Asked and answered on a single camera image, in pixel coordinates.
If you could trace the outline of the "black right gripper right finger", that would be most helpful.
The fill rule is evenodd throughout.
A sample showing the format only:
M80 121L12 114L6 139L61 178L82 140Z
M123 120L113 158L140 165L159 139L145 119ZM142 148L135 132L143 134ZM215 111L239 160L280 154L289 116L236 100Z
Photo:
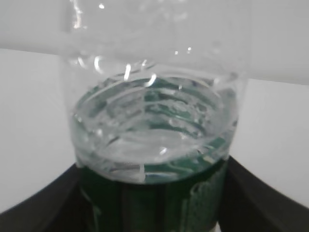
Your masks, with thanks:
M309 209L228 160L219 210L223 232L307 232Z

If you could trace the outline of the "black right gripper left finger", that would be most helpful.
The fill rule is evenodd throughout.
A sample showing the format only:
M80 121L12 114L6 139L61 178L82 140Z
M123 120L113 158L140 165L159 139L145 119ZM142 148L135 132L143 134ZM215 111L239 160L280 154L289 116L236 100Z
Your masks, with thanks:
M85 232L91 206L75 165L48 186L0 215L2 232Z

